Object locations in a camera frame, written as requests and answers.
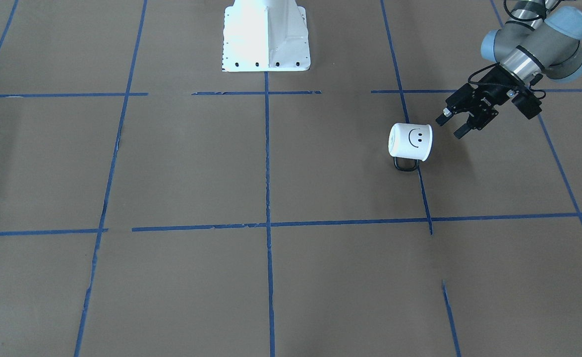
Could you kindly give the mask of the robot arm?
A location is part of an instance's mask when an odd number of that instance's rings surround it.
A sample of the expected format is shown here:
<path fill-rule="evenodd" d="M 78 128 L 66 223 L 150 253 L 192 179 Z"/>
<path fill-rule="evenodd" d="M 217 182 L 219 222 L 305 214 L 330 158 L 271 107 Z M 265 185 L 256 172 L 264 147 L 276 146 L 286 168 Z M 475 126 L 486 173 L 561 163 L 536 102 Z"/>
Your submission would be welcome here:
<path fill-rule="evenodd" d="M 526 119 L 542 111 L 535 85 L 547 77 L 569 83 L 582 75 L 582 11 L 559 6 L 558 0 L 520 0 L 505 7 L 507 22 L 484 36 L 481 56 L 491 64 L 477 70 L 450 95 L 438 125 L 467 113 L 467 121 L 454 133 L 463 138 L 482 130 L 498 114 L 497 107 L 511 101 Z"/>

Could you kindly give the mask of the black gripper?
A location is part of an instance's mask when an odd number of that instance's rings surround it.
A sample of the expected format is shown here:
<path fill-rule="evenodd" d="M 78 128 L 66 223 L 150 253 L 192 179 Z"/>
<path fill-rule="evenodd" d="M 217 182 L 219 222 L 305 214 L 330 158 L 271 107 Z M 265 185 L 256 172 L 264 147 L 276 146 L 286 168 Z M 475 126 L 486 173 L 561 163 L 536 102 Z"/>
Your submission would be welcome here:
<path fill-rule="evenodd" d="M 482 130 L 498 114 L 496 106 L 512 99 L 518 86 L 525 84 L 501 65 L 489 65 L 476 71 L 466 84 L 452 93 L 446 100 L 445 110 L 436 118 L 436 124 L 443 126 L 454 115 L 468 113 L 468 119 L 454 132 L 461 139 L 472 130 Z"/>

